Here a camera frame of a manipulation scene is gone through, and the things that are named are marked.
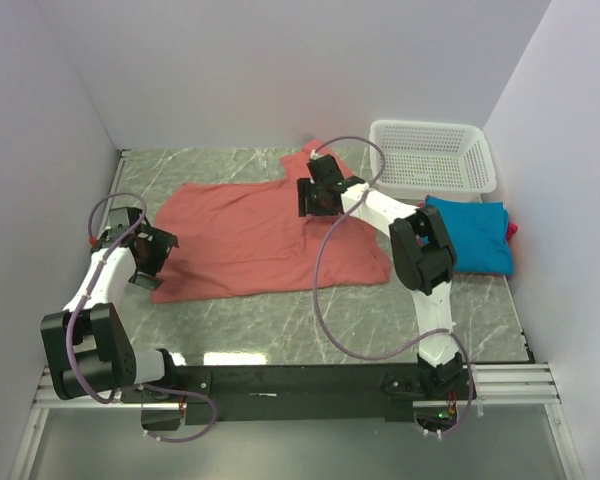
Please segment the salmon pink t-shirt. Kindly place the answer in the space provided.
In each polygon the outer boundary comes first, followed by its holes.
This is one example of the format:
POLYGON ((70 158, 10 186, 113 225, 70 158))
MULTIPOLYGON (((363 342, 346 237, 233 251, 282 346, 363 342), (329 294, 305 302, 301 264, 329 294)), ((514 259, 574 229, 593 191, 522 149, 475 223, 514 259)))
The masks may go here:
MULTIPOLYGON (((296 181, 308 176, 314 139, 283 156, 281 179, 264 183, 185 183, 156 214, 158 228, 177 236, 154 304, 309 290, 332 217, 300 217, 296 181)), ((327 243, 318 287, 375 285, 390 279, 391 261, 376 231, 346 220, 327 243)))

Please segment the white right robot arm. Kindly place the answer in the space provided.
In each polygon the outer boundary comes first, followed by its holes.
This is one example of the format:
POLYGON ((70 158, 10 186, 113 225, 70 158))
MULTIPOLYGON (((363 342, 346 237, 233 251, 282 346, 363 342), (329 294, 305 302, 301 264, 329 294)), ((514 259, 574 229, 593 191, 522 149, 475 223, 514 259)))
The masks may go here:
POLYGON ((473 400, 476 387, 470 355, 454 333, 451 314, 457 255, 440 212, 431 206, 403 204, 357 176, 346 178, 331 155, 312 151, 307 167, 310 176, 297 181, 299 214, 337 217, 321 241, 313 273, 313 307, 323 333, 339 351, 364 361, 388 360, 415 346, 419 387, 425 397, 440 399, 464 380, 468 399, 473 400), (393 351, 356 353, 335 338, 323 318, 318 296, 321 261, 331 236, 350 218, 389 238, 394 270, 414 302, 419 334, 393 351))

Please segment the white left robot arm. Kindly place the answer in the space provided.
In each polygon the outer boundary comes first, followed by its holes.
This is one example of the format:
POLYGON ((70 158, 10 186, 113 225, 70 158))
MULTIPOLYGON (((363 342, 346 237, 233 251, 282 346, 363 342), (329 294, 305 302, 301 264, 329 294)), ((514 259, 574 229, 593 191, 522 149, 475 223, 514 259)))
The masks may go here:
POLYGON ((180 388, 166 350, 136 351, 116 304, 127 285, 158 289, 158 277, 175 235, 146 219, 138 207, 109 212, 109 227, 91 247, 89 269, 78 292, 41 321, 47 365, 56 395, 71 400, 144 384, 156 401, 173 399, 180 388))

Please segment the white perforated plastic basket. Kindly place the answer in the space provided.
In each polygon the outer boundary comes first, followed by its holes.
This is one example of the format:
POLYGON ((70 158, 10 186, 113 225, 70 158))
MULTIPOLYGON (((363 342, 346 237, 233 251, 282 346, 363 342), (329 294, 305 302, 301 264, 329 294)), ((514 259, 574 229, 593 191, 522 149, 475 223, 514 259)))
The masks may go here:
POLYGON ((484 132, 455 123, 376 120, 369 140, 383 152, 369 152, 375 188, 400 200, 433 195, 479 201, 496 190, 497 178, 484 132))

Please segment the folded blue t-shirt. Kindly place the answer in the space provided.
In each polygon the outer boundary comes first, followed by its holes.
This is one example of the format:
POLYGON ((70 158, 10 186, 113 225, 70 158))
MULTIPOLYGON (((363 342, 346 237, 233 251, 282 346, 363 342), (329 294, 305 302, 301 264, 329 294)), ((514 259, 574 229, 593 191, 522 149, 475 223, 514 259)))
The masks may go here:
POLYGON ((436 208, 457 255, 454 269, 468 274, 510 276, 514 262, 507 241, 509 215, 501 202, 464 203, 428 196, 436 208))

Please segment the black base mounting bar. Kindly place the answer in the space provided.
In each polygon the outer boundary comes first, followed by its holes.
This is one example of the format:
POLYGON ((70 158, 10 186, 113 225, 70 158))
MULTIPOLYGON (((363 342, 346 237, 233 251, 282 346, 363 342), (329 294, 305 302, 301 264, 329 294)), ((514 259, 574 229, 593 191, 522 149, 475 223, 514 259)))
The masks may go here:
POLYGON ((150 388, 131 388, 125 404, 143 407, 142 423, 173 430, 177 420, 339 420, 412 422, 418 402, 475 397, 465 367, 414 363, 339 365, 177 366, 150 388))

